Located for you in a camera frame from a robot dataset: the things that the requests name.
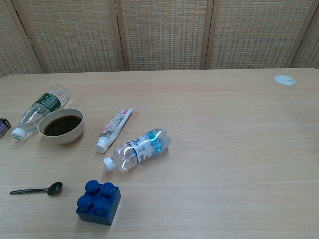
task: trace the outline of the white bottle cap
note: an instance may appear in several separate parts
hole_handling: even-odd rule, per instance
[[[105,153],[109,146],[109,141],[106,138],[100,137],[98,143],[95,145],[95,150],[98,153]]]
[[[24,140],[28,136],[28,133],[21,128],[16,128],[11,135],[17,140]]]
[[[110,157],[105,158],[103,162],[108,171],[113,171],[115,169],[115,165]]]

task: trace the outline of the spoon handle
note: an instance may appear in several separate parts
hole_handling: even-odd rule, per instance
[[[35,188],[35,189],[22,189],[10,192],[10,194],[21,194],[21,193],[31,193],[31,192],[46,192],[46,188]]]

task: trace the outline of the spoon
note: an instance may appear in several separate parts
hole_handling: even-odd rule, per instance
[[[61,191],[63,184],[61,182],[53,183],[49,188],[36,188],[36,189],[22,189],[12,191],[10,194],[21,194],[31,192],[47,192],[49,195],[56,194]]]

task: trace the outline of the white bowl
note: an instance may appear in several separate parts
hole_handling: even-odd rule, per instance
[[[72,131],[59,135],[59,136],[47,136],[44,134],[44,129],[54,120],[56,120],[57,118],[63,117],[63,116],[77,116],[80,117],[82,119],[82,121],[80,122],[80,124],[73,129]],[[73,109],[73,108],[66,108],[66,109],[59,109],[57,111],[53,111],[50,114],[48,114],[47,116],[45,116],[40,124],[38,125],[38,131],[40,132],[40,134],[47,138],[48,140],[50,140],[51,142],[54,143],[59,143],[59,144],[64,144],[64,143],[70,143],[74,140],[76,140],[81,133],[83,132],[83,128],[84,128],[84,116],[83,113],[77,109]]]

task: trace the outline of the green bottle label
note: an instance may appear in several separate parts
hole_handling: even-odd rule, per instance
[[[46,106],[51,112],[59,109],[61,107],[61,102],[59,99],[50,93],[43,94],[36,102],[41,105]]]

